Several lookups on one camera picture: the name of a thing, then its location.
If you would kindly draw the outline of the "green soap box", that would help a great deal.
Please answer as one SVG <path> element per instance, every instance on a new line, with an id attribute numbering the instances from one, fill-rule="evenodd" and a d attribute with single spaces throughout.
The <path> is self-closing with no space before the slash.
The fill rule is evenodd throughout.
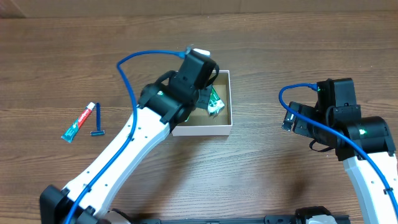
<path id="1" fill-rule="evenodd" d="M 218 116 L 225 108 L 225 103 L 216 92 L 215 88 L 211 89 L 210 99 L 208 102 L 208 114 L 210 116 Z"/>

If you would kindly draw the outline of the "blue disposable razor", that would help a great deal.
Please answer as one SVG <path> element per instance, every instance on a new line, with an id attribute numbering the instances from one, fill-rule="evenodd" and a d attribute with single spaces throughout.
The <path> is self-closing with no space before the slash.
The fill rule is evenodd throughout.
<path id="1" fill-rule="evenodd" d="M 102 136 L 105 134 L 105 130 L 101 128 L 101 105 L 99 102 L 96 103 L 96 131 L 91 131 L 91 136 Z"/>

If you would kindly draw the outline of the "red teal toothpaste tube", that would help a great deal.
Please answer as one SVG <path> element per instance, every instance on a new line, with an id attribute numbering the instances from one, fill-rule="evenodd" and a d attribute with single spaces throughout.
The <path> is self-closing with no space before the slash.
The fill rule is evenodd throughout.
<path id="1" fill-rule="evenodd" d="M 79 117 L 73 122 L 73 124 L 65 131 L 65 133 L 62 135 L 62 139 L 66 142 L 71 143 L 80 128 L 83 126 L 84 122 L 92 113 L 94 108 L 95 104 L 93 102 L 90 102 L 85 110 L 82 112 L 82 114 L 79 115 Z"/>

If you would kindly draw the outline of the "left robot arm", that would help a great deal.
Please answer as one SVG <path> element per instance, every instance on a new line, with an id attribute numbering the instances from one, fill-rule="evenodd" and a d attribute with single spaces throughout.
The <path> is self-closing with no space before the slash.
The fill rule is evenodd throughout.
<path id="1" fill-rule="evenodd" d="M 104 151 L 63 189 L 40 195 L 42 223 L 129 223 L 109 207 L 143 158 L 186 121 L 218 74 L 169 71 L 144 87 L 139 104 Z"/>

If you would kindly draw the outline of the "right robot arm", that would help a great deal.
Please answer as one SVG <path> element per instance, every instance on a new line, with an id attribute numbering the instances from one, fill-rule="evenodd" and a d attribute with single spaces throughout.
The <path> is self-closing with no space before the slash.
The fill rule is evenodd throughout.
<path id="1" fill-rule="evenodd" d="M 356 101 L 352 78 L 308 83 L 317 93 L 315 106 L 285 103 L 286 90 L 278 95 L 286 110 L 282 129 L 311 139 L 333 150 L 354 187 L 365 223 L 397 223 L 397 149 L 386 121 L 364 117 Z"/>

